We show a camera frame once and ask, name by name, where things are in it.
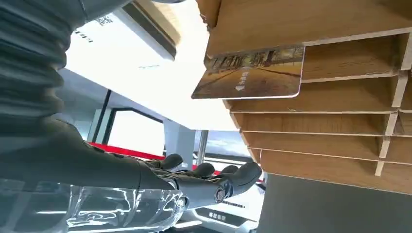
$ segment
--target clear plastic cover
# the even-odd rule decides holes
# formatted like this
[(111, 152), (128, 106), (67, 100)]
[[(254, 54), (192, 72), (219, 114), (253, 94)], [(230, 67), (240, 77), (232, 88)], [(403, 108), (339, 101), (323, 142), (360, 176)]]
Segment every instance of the clear plastic cover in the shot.
[(184, 205), (178, 190), (0, 179), (0, 232), (158, 232), (178, 221)]

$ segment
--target wooden divider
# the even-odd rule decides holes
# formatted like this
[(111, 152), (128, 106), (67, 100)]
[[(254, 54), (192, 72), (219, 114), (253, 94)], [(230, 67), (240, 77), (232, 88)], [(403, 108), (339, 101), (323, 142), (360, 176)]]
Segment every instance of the wooden divider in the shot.
[(397, 38), (400, 69), (410, 70), (412, 68), (412, 33), (400, 34)]
[(396, 75), (395, 36), (306, 47), (302, 82)]
[(395, 111), (392, 108), (392, 85), (398, 83), (397, 80), (398, 77), (384, 77), (303, 83), (295, 98), (228, 102), (233, 113), (388, 114)]
[[(409, 80), (411, 80), (411, 73), (406, 71)], [(401, 112), (412, 113), (412, 82), (406, 84), (405, 94), (402, 99)]]
[(410, 9), (410, 0), (223, 0), (206, 52), (216, 57), (409, 33)]
[(243, 132), (248, 147), (313, 155), (379, 160), (380, 137)]
[(412, 194), (411, 165), (387, 163), (379, 177), (375, 161), (264, 150), (260, 162), (273, 174)]
[(399, 113), (394, 134), (402, 137), (412, 137), (412, 113)]
[(234, 114), (243, 132), (379, 136), (382, 114)]
[(297, 97), (224, 102), (254, 161), (412, 195), (410, 9), (410, 0), (223, 0), (209, 57), (306, 46)]

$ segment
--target card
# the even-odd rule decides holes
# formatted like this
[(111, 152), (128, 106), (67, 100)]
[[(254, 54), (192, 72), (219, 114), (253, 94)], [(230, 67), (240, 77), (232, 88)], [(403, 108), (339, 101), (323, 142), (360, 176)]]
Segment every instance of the card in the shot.
[(295, 97), (304, 55), (305, 47), (289, 47), (209, 60), (192, 99)]

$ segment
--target robotic hand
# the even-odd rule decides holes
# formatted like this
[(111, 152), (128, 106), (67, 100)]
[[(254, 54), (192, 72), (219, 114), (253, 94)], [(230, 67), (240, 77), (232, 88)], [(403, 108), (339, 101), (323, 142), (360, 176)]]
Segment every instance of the robotic hand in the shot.
[(1, 233), (158, 232), (261, 175), (255, 163), (215, 177), (208, 165), (168, 172), (180, 156), (145, 162), (106, 153), (53, 118), (63, 106), (54, 89), (63, 85), (57, 70), (70, 35), (129, 2), (0, 0)]

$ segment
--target white ceiling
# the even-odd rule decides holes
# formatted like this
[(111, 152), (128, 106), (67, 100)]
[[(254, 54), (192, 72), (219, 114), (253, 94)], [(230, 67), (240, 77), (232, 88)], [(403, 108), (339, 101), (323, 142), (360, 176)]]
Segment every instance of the white ceiling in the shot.
[(171, 6), (180, 32), (174, 62), (113, 20), (103, 27), (91, 22), (79, 29), (93, 43), (72, 35), (66, 68), (190, 129), (237, 131), (221, 100), (190, 98), (205, 71), (208, 32), (196, 1)]

